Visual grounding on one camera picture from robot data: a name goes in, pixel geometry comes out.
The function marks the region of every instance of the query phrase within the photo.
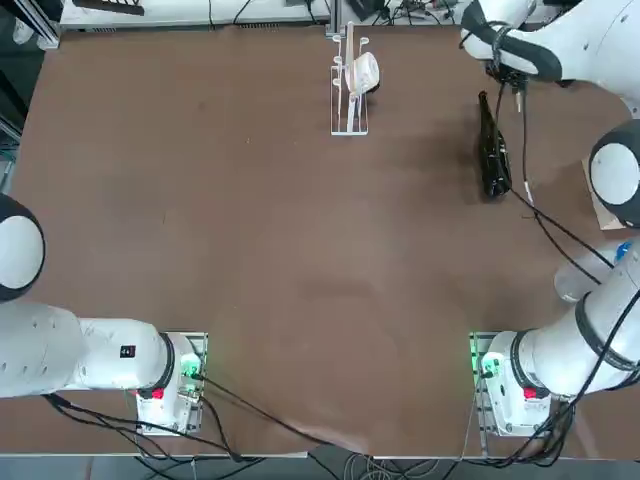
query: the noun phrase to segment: brown table surface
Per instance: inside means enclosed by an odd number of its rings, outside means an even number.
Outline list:
[[[456,457],[468,333],[553,322],[567,308],[553,288],[561,257],[513,197],[479,194],[477,95],[493,102],[497,85],[459,34],[367,34],[383,81],[364,138],[329,135],[335,51],[320,28],[65,36],[46,56],[13,188],[48,241],[30,298],[207,331],[209,375],[300,429],[359,452]],[[591,242],[604,236],[580,159],[626,117],[586,85],[531,87],[537,202]],[[501,128],[517,179],[510,96]],[[566,454],[635,458],[636,395],[585,399]],[[122,393],[67,396],[132,415]],[[213,399],[242,452],[310,446]],[[42,399],[1,405],[2,452],[133,451]],[[476,425],[467,455],[481,453]],[[494,439],[491,452],[513,445]]]

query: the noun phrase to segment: white cup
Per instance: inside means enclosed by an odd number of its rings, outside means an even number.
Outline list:
[[[364,52],[353,61],[355,85],[351,85],[349,65],[345,68],[347,87],[351,93],[361,95],[380,83],[378,61],[371,52]]]

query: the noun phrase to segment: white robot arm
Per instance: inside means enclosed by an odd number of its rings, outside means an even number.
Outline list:
[[[44,260],[35,217],[0,194],[0,398],[135,390],[139,420],[197,431],[202,385],[191,375],[202,373],[206,335],[162,333],[131,319],[79,319],[61,308],[16,300],[36,282]]]
[[[594,146],[594,191],[628,226],[640,226],[639,0],[582,0],[533,32],[515,30],[535,0],[474,0],[462,17],[463,45],[473,57],[503,63],[545,81],[583,80],[618,95],[633,120]],[[498,434],[530,436],[549,415],[551,395],[578,394],[602,354],[614,324],[630,308],[587,393],[634,384],[640,377],[640,241],[602,285],[559,321],[537,330],[502,332],[481,371]]]

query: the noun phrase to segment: clear acrylic stand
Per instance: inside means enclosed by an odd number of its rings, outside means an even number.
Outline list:
[[[331,135],[366,135],[369,133],[367,94],[351,93],[346,84],[348,65],[353,72],[353,23],[347,25],[346,59],[342,58],[342,37],[334,35],[332,40],[338,44],[338,55],[333,57],[331,65]],[[362,47],[368,43],[369,38],[360,38],[358,56],[362,55]],[[343,92],[347,96],[346,115],[343,115]]]

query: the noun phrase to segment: bottle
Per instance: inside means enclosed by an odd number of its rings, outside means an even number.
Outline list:
[[[478,158],[482,172],[482,189],[488,198],[495,199],[511,189],[507,145],[491,114],[487,92],[480,92],[478,100],[480,102]]]
[[[597,250],[615,266],[622,257],[624,257],[624,254],[627,253],[627,250],[631,247],[631,242],[632,240],[613,240],[605,243]],[[591,252],[585,252],[582,256],[576,258],[575,261],[601,283],[604,283],[613,271]],[[569,303],[578,302],[587,293],[597,287],[593,280],[569,262],[565,262],[564,265],[558,269],[553,283],[558,296]]]

